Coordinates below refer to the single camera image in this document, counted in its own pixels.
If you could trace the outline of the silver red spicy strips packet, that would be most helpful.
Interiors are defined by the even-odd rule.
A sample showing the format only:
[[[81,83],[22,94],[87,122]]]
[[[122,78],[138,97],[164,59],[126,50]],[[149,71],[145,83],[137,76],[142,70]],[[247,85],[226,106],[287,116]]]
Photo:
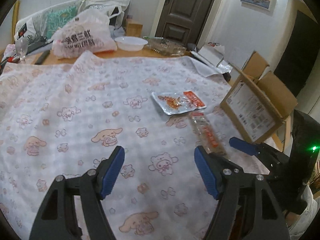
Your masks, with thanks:
[[[206,104],[193,91],[184,92],[152,92],[153,100],[166,115],[176,115],[205,109]]]

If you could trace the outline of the clear brown snack packet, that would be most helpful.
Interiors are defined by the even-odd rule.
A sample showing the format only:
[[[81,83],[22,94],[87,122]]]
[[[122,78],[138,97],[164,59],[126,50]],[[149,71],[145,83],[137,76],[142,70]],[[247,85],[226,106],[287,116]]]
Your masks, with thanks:
[[[193,130],[200,141],[200,145],[205,151],[208,154],[215,153],[227,157],[223,144],[214,132],[213,127],[204,112],[191,112],[189,114],[189,119],[193,126]]]

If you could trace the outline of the brown cardboard box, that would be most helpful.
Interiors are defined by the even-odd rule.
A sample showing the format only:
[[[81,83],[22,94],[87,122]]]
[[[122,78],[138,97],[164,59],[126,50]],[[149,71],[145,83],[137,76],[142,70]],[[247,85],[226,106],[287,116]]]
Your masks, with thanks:
[[[261,143],[285,123],[298,105],[296,97],[254,51],[220,103],[244,141]]]

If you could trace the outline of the pink cartoon print tablecloth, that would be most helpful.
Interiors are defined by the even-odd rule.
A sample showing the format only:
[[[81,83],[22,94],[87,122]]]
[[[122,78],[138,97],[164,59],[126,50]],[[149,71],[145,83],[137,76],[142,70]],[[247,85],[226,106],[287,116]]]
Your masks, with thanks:
[[[117,239],[201,239],[217,202],[194,162],[200,144],[187,115],[166,115],[152,93],[192,91],[231,161],[266,174],[257,158],[228,144],[239,133],[219,104],[221,74],[190,57],[12,64],[1,75],[1,211],[28,239],[57,175],[96,168],[116,146],[125,161],[102,205]]]

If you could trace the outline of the white paper packaging pile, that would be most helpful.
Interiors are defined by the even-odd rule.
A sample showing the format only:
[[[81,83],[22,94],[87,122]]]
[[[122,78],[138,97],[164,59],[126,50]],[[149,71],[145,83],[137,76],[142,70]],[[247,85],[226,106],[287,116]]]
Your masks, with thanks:
[[[190,51],[195,58],[193,64],[203,77],[231,74],[233,66],[224,57],[225,47],[219,43],[204,44],[199,50]]]

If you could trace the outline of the clear plastic tray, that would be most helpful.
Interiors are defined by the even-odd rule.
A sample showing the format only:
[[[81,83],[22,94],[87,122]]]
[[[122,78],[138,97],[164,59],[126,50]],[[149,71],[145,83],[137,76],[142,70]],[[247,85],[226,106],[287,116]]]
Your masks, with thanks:
[[[144,36],[143,39],[148,42],[146,46],[149,49],[162,56],[183,56],[187,50],[184,46],[166,38]]]

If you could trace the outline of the white plastic bowl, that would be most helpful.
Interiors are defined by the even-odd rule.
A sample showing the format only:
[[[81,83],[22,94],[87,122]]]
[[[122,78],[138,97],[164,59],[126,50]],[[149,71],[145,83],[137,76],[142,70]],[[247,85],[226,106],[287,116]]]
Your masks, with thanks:
[[[116,37],[115,42],[119,49],[124,51],[140,51],[148,44],[148,41],[134,36]]]

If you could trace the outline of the black remote control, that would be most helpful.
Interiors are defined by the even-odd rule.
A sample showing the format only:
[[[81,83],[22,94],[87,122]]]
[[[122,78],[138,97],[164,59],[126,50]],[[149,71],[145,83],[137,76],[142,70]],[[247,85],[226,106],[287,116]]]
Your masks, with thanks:
[[[35,65],[42,65],[44,63],[44,61],[46,60],[46,58],[49,56],[50,51],[44,51],[39,58],[35,61]]]

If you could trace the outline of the white printed plastic bag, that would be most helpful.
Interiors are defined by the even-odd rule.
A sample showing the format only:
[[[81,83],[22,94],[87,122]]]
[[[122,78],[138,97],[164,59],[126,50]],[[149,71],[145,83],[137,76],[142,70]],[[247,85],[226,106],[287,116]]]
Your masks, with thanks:
[[[79,57],[84,51],[116,51],[110,19],[98,9],[86,9],[52,35],[51,51],[60,59]]]

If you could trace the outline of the dark brown door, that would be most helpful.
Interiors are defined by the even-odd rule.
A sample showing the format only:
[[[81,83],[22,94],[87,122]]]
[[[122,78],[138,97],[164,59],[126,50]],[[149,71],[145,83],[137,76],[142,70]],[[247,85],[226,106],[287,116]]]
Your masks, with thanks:
[[[156,37],[186,46],[196,44],[214,0],[165,0]]]

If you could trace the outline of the teal cushion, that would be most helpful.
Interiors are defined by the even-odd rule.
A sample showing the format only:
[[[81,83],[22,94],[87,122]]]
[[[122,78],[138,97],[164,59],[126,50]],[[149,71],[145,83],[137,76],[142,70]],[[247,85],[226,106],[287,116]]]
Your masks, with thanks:
[[[75,6],[49,13],[47,16],[47,36],[53,35],[57,29],[62,28],[76,15],[77,8]]]

